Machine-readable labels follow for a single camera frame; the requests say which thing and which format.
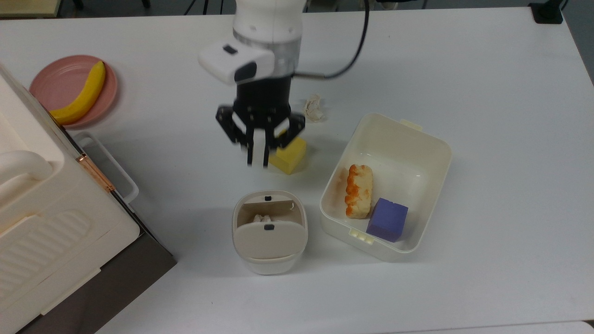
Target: purple cube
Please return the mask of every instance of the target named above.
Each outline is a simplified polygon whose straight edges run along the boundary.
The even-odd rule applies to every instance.
[[[407,212],[406,206],[380,198],[371,213],[367,233],[395,242],[402,235]]]

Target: white table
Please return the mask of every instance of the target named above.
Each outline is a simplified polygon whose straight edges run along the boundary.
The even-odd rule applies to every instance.
[[[362,19],[304,15],[300,70],[347,63]],[[119,100],[91,130],[137,181],[133,205],[179,260],[101,332],[350,334],[594,318],[594,89],[565,23],[537,25],[528,8],[373,12],[350,72],[293,82],[295,109],[319,93],[328,120],[307,125],[305,168],[287,176],[247,168],[214,120],[235,88],[196,56],[231,21],[0,21],[0,61],[26,86],[71,54],[116,69]],[[320,195],[368,112],[420,124],[453,149],[425,237],[401,263],[320,227]],[[296,194],[309,217],[308,246],[286,275],[249,272],[232,246],[236,202],[267,188]]]
[[[474,327],[430,330],[415,334],[590,334],[594,329],[585,322],[519,324],[515,326]]]

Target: yellow sponge block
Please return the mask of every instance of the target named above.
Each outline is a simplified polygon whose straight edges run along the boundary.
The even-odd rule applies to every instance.
[[[305,156],[306,148],[307,142],[296,137],[284,149],[276,149],[276,153],[268,158],[268,162],[285,172],[285,174],[290,175]]]

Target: white bin lid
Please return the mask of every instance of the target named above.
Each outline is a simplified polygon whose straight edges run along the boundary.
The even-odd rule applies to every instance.
[[[237,228],[233,243],[245,259],[276,259],[303,251],[307,230],[296,222],[253,222]]]

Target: pink plate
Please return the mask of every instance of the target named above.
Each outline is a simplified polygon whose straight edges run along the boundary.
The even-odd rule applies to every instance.
[[[29,92],[47,110],[63,108],[69,105],[84,87],[91,67],[99,58],[87,55],[68,56],[58,59],[41,70],[33,79]],[[105,82],[101,93],[91,109],[78,121],[65,125],[67,129],[83,128],[102,119],[115,100],[118,91],[118,79],[111,67],[105,64]]]

